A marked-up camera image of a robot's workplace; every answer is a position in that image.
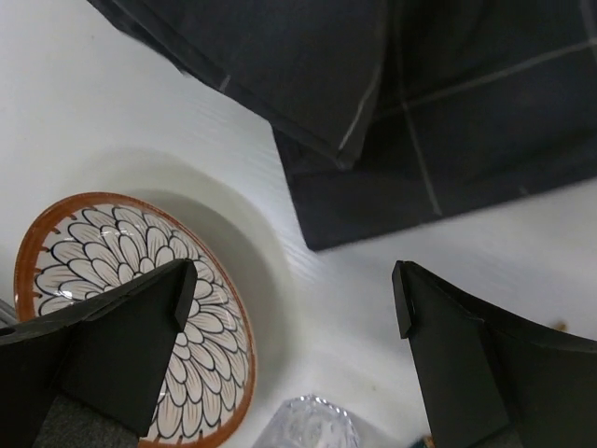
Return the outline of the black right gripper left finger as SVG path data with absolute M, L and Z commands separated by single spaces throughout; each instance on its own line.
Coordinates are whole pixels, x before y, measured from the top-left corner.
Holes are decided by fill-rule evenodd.
M 147 435 L 197 273 L 176 259 L 73 305 L 1 329 L 1 435 L 34 438 L 56 398 Z

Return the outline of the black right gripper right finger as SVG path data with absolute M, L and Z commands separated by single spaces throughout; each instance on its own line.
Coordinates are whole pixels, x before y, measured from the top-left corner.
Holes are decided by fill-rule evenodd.
M 412 261 L 392 274 L 436 447 L 593 447 L 596 343 L 472 296 Z

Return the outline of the dark checked cloth placemat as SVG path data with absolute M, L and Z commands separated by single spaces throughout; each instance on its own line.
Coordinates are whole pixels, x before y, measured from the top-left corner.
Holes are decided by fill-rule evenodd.
M 596 175 L 592 1 L 97 1 L 272 127 L 320 251 Z

